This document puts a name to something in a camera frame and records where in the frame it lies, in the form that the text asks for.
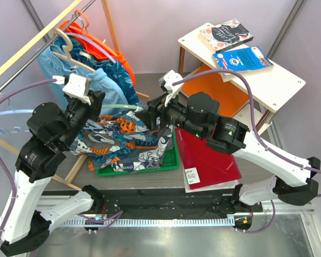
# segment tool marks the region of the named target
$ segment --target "blue book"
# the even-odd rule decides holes
[[[219,52],[213,54],[212,59],[221,69],[230,69],[247,75],[269,72],[273,68],[273,64],[259,47]],[[222,73],[221,76],[224,82],[235,78],[229,73]]]

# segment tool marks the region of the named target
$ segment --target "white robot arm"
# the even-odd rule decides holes
[[[65,159],[62,152],[70,150],[88,119],[98,119],[105,96],[104,92],[89,90],[90,79],[75,73],[55,78],[57,84],[66,84],[63,92],[69,104],[65,112],[55,103],[41,104],[27,121],[33,136],[22,147],[16,161],[14,182],[17,196],[0,233],[4,242],[1,250],[6,256],[37,249],[63,222],[84,211],[98,211],[104,205],[102,194],[92,186],[85,186],[57,206],[42,212],[35,210],[45,187]],[[0,227],[10,203],[11,196],[0,217]]]
[[[203,92],[188,98],[187,106],[178,102],[178,92],[183,86],[182,77],[174,71],[163,76],[159,83],[165,94],[148,102],[148,109],[136,113],[150,129],[155,128],[156,117],[160,124],[171,123],[176,127],[201,139],[207,138],[207,146],[220,153],[249,160],[273,173],[263,182],[238,185],[234,199],[246,205],[280,199],[292,205],[305,205],[317,195],[318,183],[311,178],[314,172],[301,169],[264,148],[254,131],[239,121],[220,116],[219,102]],[[263,142],[283,157],[301,164],[303,167],[320,168],[319,159],[303,159],[289,154],[263,140]]]

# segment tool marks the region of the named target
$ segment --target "book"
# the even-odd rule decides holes
[[[220,52],[212,55],[217,68],[230,69],[242,75],[254,75],[269,72],[273,69],[273,63],[266,57],[259,47],[247,47],[237,50]],[[235,75],[221,73],[223,82],[230,81]]]
[[[215,54],[249,42],[253,35],[238,20],[233,19],[200,30],[198,38]]]
[[[200,140],[184,130],[177,128],[175,134],[191,190],[241,178],[232,155],[214,151],[206,146],[207,140]]]

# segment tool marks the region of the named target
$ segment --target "barcode sticker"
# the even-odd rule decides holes
[[[196,168],[185,169],[185,172],[186,172],[189,185],[200,183],[200,178],[198,177]]]
[[[258,47],[251,47],[252,52],[257,56],[257,58],[264,58],[262,51]]]

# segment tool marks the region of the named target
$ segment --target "blue shirt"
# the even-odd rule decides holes
[[[80,52],[86,52],[83,45],[80,44],[79,41],[74,39],[72,36],[69,36],[73,49],[70,51],[71,57],[75,60],[88,65],[89,67],[97,70],[102,68],[104,72],[106,72],[107,76],[112,79],[118,86],[123,90],[124,96],[126,97],[129,104],[138,105],[141,104],[136,91],[134,90],[133,83],[131,77],[129,76],[128,71],[124,68],[124,66],[116,60],[116,63],[111,61],[93,61],[88,59],[85,56],[81,56]],[[59,46],[62,49],[62,46],[66,45],[65,40],[59,36],[54,42],[55,45]]]
[[[51,79],[53,75],[62,76],[69,75],[70,73],[77,73],[91,79],[90,87],[92,90],[100,90],[106,93],[103,104],[128,104],[121,88],[107,76],[103,69],[97,69],[93,73],[90,73],[89,71],[80,67],[75,70],[71,70],[70,68],[73,67],[74,64],[59,59],[52,53],[52,51],[64,54],[59,46],[52,44],[37,58],[39,66],[46,79]],[[64,97],[64,93],[62,91],[63,87],[64,85],[56,85],[54,83],[50,84],[50,88],[53,91],[61,108],[65,110],[68,101]],[[123,109],[107,108],[102,109],[101,114],[113,115],[121,111],[123,111]]]

